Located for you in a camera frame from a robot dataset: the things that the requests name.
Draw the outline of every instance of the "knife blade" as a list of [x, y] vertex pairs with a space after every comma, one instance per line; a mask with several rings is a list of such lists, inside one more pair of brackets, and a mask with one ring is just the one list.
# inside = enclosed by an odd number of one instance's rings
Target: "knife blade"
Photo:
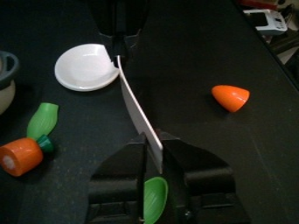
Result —
[[164, 149], [164, 147], [158, 140], [157, 135], [154, 134], [154, 130], [153, 130], [153, 127], [145, 117], [145, 113], [138, 105], [133, 91], [128, 85], [118, 55], [116, 56], [116, 63], [117, 63], [117, 68], [118, 68], [121, 92], [122, 92], [122, 97], [124, 97], [124, 101], [125, 101], [126, 111], [130, 116], [137, 133], [138, 134], [144, 133], [144, 135], [145, 135], [146, 141], [150, 146], [149, 154], [153, 158], [153, 163], [154, 163], [156, 169], [160, 173], [162, 173], [162, 149]]

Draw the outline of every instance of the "white object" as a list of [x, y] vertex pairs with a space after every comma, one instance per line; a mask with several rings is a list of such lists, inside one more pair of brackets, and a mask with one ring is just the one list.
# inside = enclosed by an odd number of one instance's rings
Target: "white object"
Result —
[[274, 36], [286, 31], [285, 20], [274, 10], [244, 10], [261, 35]]
[[162, 144], [154, 134], [153, 127], [148, 122], [145, 117], [145, 113], [137, 103], [134, 94], [132, 89], [126, 83], [126, 77], [122, 72], [120, 57], [116, 57], [117, 67], [118, 67], [118, 76], [120, 76], [120, 83], [121, 83], [121, 91], [125, 100], [125, 107], [128, 110], [128, 114], [130, 116], [132, 122], [134, 124], [134, 128], [138, 134], [144, 133], [148, 143], [150, 145], [150, 156], [153, 158], [154, 166], [157, 171], [162, 172]]
[[10, 81], [10, 85], [0, 90], [0, 115], [5, 112], [14, 98], [14, 81]]
[[70, 48], [57, 59], [54, 76], [58, 83], [74, 91], [92, 91], [105, 87], [117, 77], [102, 45], [86, 44]]

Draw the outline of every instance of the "toy carrot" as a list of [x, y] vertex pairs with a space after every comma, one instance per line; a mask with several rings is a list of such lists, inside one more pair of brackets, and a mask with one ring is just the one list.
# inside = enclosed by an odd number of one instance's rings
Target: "toy carrot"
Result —
[[13, 176], [20, 177], [42, 161], [42, 152], [52, 151], [46, 136], [37, 140], [29, 137], [17, 139], [0, 147], [0, 165]]

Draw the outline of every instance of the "white bowl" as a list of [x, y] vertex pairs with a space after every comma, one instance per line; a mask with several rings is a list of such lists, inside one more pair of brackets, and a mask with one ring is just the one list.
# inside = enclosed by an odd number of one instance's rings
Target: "white bowl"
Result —
[[117, 77], [102, 45], [86, 44], [70, 48], [57, 59], [54, 76], [58, 83], [74, 91], [92, 91], [105, 87]]

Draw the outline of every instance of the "toy vegetable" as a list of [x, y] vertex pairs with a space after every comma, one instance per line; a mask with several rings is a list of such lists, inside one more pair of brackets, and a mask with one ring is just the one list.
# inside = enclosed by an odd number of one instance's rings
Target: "toy vegetable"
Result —
[[29, 137], [17, 139], [0, 147], [0, 165], [14, 177], [26, 173], [42, 161], [42, 152], [52, 151], [52, 142], [46, 136], [37, 141]]
[[218, 85], [212, 88], [210, 93], [228, 112], [236, 112], [245, 104], [249, 92], [240, 87]]
[[37, 139], [41, 135], [48, 135], [57, 122], [58, 106], [42, 102], [26, 127], [26, 137]]

